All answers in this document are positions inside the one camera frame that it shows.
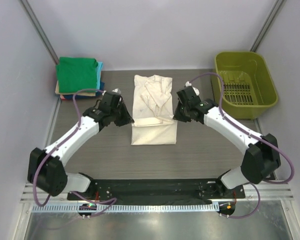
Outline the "white t shirt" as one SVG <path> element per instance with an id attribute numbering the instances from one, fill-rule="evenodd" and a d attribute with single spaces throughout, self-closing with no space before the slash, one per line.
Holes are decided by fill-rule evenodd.
<path id="1" fill-rule="evenodd" d="M 173 79 L 160 75 L 134 76 L 131 145 L 174 145 Z"/>

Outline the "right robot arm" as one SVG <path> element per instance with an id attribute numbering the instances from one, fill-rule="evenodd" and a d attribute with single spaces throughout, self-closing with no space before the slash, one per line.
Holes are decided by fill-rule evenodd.
<path id="1" fill-rule="evenodd" d="M 278 142 L 273 135 L 263 136 L 241 123 L 233 126 L 233 118 L 222 114 L 213 100 L 201 100 L 192 86 L 180 89 L 177 98 L 174 120 L 206 125 L 232 142 L 243 154 L 240 166 L 216 179 L 215 192 L 219 197 L 227 198 L 236 187 L 247 183 L 259 184 L 281 166 L 280 155 L 274 149 Z"/>

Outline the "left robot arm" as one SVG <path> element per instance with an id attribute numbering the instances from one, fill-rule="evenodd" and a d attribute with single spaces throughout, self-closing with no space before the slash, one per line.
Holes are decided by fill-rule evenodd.
<path id="1" fill-rule="evenodd" d="M 91 200 L 96 194 L 93 179 L 83 173 L 67 173 L 65 166 L 84 143 L 111 123 L 121 127 L 133 122 L 120 90 L 106 91 L 98 105 L 79 114 L 78 122 L 61 138 L 44 149 L 31 151 L 27 180 L 52 197 L 78 192 Z"/>

